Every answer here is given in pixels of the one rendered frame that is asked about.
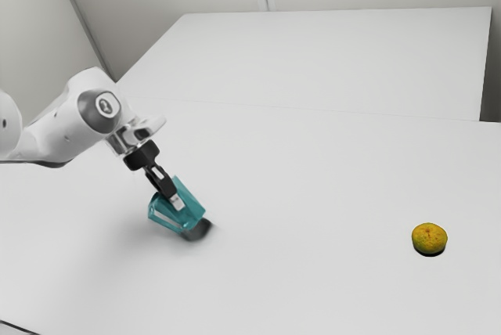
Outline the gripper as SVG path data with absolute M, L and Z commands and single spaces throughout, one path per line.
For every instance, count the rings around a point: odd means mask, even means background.
M 184 202 L 178 195 L 177 188 L 168 173 L 158 164 L 156 158 L 160 150 L 153 140 L 141 145 L 123 158 L 126 167 L 130 171 L 144 168 L 146 177 L 154 188 L 164 196 L 174 209 L 180 211 L 184 208 Z

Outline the yellow-green citrus fruit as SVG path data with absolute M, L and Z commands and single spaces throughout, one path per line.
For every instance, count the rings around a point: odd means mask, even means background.
M 443 252 L 448 239 L 447 232 L 441 226 L 431 222 L 419 224 L 411 232 L 414 249 L 426 255 Z

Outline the teal faceted mug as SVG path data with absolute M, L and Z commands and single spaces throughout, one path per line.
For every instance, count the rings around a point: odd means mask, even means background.
M 177 176 L 172 181 L 177 190 L 175 201 L 155 193 L 148 205 L 148 218 L 188 240 L 196 240 L 209 224 L 205 209 Z

